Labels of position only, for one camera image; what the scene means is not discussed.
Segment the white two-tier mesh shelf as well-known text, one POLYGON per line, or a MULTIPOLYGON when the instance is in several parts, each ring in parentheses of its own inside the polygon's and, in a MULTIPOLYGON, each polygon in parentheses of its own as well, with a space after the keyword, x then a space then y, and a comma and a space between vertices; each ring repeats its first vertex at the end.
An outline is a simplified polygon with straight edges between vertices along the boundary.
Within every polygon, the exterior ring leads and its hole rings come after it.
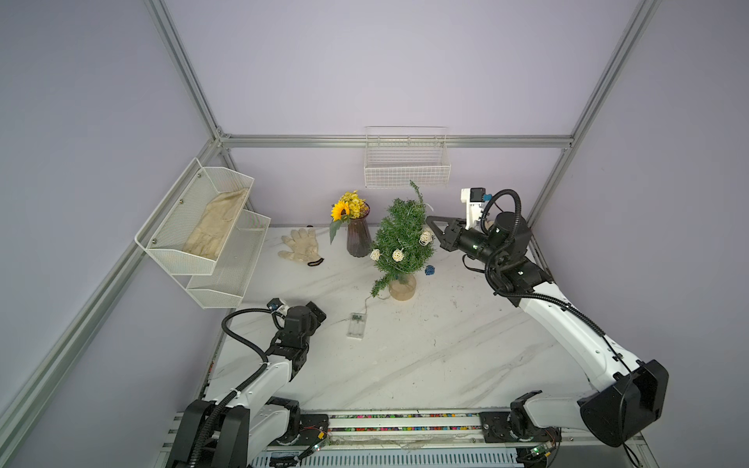
POLYGON ((135 243, 203 309, 234 309, 251 282, 270 218, 249 209, 255 180, 193 160, 135 243))

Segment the small green christmas tree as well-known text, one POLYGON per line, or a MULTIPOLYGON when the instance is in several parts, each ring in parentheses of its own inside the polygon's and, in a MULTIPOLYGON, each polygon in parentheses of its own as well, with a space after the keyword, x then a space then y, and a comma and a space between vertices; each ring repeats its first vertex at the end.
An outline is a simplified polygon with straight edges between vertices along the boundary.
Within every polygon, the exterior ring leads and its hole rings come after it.
POLYGON ((423 240, 427 206, 419 186, 409 181, 415 198, 396 198, 374 236, 370 259, 380 271, 370 296, 376 298, 391 283, 406 283, 408 277, 427 266, 434 254, 432 240, 423 240))

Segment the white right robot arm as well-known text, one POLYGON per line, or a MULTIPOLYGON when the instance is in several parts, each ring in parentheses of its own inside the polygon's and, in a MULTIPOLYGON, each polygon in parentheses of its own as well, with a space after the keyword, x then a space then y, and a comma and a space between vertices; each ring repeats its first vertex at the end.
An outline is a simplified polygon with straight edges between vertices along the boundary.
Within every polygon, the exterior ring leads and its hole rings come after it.
POLYGON ((509 435, 528 441, 547 428, 586 430, 618 448, 660 419, 669 373, 615 343, 562 294, 552 277, 527 256, 532 231, 513 212, 490 227, 468 228, 460 218, 426 220, 442 249, 483 263, 493 293, 533 317, 582 368, 591 387, 581 396, 530 391, 510 405, 509 435))

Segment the cream glove in shelf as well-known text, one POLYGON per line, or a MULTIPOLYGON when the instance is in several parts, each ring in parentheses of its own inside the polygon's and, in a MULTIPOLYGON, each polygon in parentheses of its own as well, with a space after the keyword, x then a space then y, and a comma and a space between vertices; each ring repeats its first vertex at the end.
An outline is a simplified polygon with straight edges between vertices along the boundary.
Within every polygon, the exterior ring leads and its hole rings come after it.
POLYGON ((183 245, 183 251, 216 261, 249 192, 249 188, 223 192, 209 202, 183 245))

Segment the dark glass vase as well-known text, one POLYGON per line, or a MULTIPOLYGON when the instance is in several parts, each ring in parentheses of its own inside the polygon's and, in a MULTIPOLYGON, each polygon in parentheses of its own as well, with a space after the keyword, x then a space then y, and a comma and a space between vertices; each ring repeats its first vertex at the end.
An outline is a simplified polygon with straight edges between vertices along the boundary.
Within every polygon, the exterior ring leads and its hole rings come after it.
POLYGON ((372 238, 367 222, 370 207, 367 203, 360 210, 358 218, 351 218, 347 226, 346 247, 353 257, 368 257, 372 251, 372 238))

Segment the rattan ball string lights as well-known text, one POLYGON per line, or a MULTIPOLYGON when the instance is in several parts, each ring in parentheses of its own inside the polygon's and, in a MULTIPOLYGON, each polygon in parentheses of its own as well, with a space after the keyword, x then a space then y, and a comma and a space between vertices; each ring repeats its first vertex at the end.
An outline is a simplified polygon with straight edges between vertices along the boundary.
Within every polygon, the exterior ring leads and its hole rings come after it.
POLYGON ((382 228, 376 234, 370 259, 381 272, 411 274, 421 270, 434 253, 431 231, 382 228))

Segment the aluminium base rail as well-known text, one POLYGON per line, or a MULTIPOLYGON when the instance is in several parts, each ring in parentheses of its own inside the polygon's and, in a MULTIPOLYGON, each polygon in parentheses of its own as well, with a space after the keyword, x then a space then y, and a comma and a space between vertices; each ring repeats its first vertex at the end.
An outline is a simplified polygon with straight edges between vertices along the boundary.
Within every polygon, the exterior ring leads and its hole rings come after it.
POLYGON ((611 448, 586 431, 540 429, 512 437, 507 411, 415 409, 303 413, 298 436, 254 451, 251 467, 655 467, 645 439, 611 448))

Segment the yellow sunflower bouquet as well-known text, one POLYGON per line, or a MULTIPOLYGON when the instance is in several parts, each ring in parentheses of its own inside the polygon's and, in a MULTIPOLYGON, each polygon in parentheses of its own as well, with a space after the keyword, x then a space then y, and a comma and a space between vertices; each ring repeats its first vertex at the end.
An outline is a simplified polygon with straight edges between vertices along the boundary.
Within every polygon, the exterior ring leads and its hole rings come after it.
POLYGON ((367 200, 357 190, 345 192, 331 209, 330 242, 335 240, 341 226, 362 220, 370 212, 367 200))

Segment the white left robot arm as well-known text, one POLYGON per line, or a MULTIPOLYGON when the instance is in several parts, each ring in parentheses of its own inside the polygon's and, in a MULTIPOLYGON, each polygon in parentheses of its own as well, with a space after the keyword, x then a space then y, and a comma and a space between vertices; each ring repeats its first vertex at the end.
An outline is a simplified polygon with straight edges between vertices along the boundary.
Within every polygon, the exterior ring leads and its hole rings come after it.
POLYGON ((259 367, 214 400, 195 400, 185 409, 168 467, 249 467, 272 442, 285 444, 300 436, 300 403, 276 393, 291 383, 307 360, 310 339, 327 319, 314 302, 288 306, 273 298, 266 308, 244 308, 222 320, 227 337, 247 346, 261 359, 259 367), (267 349, 230 328, 233 319, 250 313, 268 315, 276 332, 267 349))

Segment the clear battery box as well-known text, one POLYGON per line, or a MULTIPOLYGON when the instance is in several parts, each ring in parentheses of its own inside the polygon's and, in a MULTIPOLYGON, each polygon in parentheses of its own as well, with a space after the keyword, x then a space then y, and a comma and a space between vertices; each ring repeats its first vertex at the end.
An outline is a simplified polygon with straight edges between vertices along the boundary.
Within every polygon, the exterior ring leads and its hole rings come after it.
POLYGON ((368 316, 366 313, 352 313, 349 316, 346 336, 349 339, 364 339, 367 318, 368 316))

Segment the cream glove on table left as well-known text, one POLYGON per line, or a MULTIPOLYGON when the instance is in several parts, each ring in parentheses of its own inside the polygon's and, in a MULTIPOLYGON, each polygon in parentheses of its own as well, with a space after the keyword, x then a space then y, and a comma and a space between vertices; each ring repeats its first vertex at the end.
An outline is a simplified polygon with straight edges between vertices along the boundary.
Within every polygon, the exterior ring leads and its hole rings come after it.
POLYGON ((316 267, 324 262, 319 254, 319 243, 313 227, 293 229, 289 235, 281 238, 286 250, 280 251, 278 257, 286 261, 303 263, 309 267, 316 267))

